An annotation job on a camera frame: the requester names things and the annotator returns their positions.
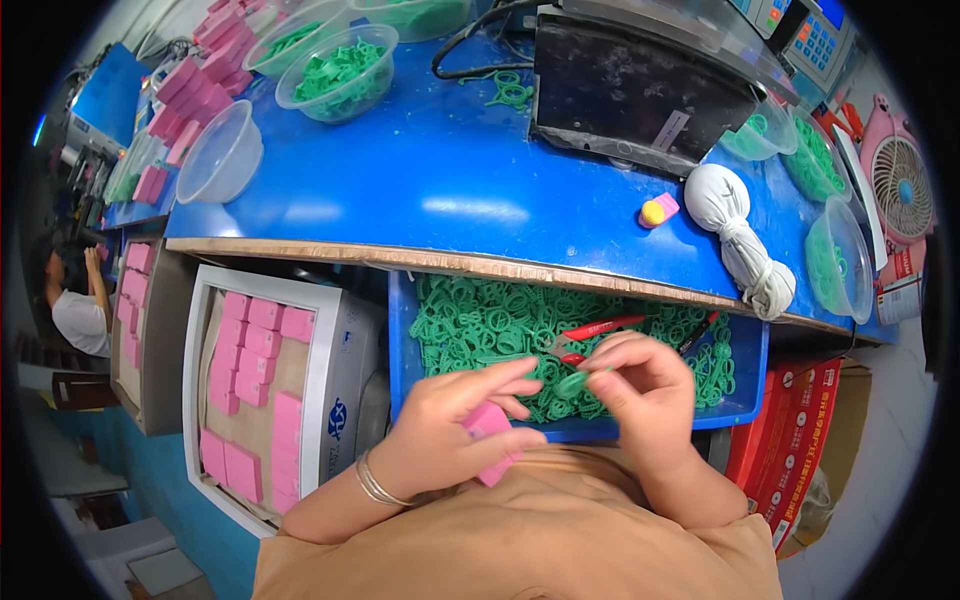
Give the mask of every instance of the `blue bin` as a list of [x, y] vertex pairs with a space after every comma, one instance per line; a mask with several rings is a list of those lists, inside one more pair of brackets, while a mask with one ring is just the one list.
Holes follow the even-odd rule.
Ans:
[[[424, 274], [414, 273], [414, 278]], [[403, 400], [410, 393], [414, 383], [423, 379], [423, 364], [420, 360], [420, 342], [410, 337], [410, 325], [417, 318], [420, 303], [417, 300], [417, 286], [410, 281], [406, 272], [390, 272], [390, 307], [388, 325], [390, 328], [390, 412], [394, 421], [400, 414]], [[693, 417], [694, 429], [714, 429], [749, 423], [760, 412], [763, 400], [763, 382], [767, 371], [767, 343], [770, 338], [770, 324], [753, 317], [731, 315], [731, 350], [736, 363], [736, 391], [724, 398], [718, 406], [698, 410]], [[700, 344], [710, 341], [709, 333]], [[696, 354], [699, 344], [688, 355]], [[593, 440], [615, 440], [619, 437], [619, 428], [611, 418], [593, 420], [580, 417], [567, 417], [548, 423], [516, 424], [539, 429], [550, 442], [590, 442]]]

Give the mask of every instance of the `tied white cloth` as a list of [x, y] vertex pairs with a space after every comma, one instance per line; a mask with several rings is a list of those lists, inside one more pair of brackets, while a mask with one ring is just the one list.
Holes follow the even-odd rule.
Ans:
[[750, 195], [736, 173], [719, 164], [700, 165], [686, 180], [684, 204], [697, 225], [719, 234], [720, 257], [743, 291], [743, 301], [763, 321], [783, 314], [793, 301], [797, 279], [770, 258], [747, 225]]

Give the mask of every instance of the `black machine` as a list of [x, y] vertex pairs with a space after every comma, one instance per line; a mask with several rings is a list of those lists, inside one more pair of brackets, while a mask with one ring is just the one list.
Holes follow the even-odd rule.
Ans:
[[800, 98], [728, 2], [559, 0], [540, 6], [530, 133], [558, 148], [685, 177], [776, 91]]

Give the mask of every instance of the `worker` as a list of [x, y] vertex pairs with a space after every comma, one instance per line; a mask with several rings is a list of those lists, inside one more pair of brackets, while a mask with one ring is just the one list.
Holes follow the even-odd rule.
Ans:
[[49, 308], [57, 331], [81, 352], [110, 358], [110, 329], [116, 295], [107, 295], [100, 254], [76, 244], [41, 242], [43, 276], [37, 303]]
[[[253, 599], [782, 598], [769, 525], [690, 442], [693, 375], [675, 350], [623, 331], [579, 367], [619, 447], [528, 427], [472, 439], [460, 422], [486, 399], [529, 416], [515, 396], [540, 391], [524, 377], [536, 365], [418, 382], [386, 439], [260, 542]], [[519, 451], [492, 488], [471, 480]]]

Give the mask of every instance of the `orange shirt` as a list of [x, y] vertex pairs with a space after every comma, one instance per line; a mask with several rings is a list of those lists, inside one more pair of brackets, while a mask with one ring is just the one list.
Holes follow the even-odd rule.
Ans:
[[782, 598], [762, 516], [685, 530], [638, 504], [620, 450], [551, 445], [339, 545], [262, 541], [253, 600]]

